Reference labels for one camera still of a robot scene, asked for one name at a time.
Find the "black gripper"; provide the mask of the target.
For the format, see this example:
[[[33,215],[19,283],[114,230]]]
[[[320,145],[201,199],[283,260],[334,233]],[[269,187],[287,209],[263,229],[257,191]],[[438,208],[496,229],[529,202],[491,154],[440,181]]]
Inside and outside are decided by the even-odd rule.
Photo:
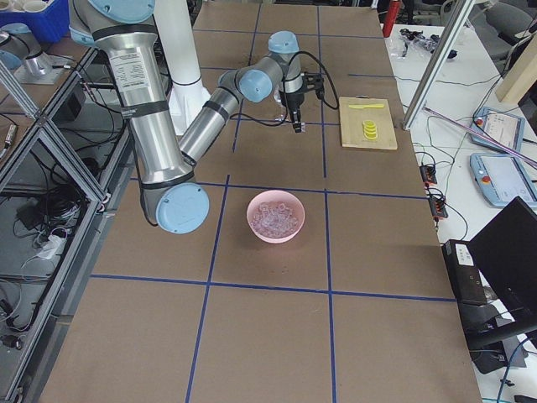
[[[291,93],[286,92],[283,94],[283,105],[286,107],[287,111],[291,113],[291,123],[293,130],[296,133],[304,132],[304,124],[300,112],[300,106],[304,101],[305,94],[302,90]]]

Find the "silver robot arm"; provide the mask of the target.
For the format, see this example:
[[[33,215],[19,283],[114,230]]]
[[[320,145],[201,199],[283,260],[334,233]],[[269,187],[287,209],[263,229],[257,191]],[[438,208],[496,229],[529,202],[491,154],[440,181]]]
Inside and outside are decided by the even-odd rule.
[[[140,195],[150,224],[196,230],[209,198],[194,168],[243,100],[302,85],[299,43],[279,31],[254,65],[229,71],[213,93],[202,86],[188,6],[183,1],[72,1],[72,38],[103,51],[142,162]]]

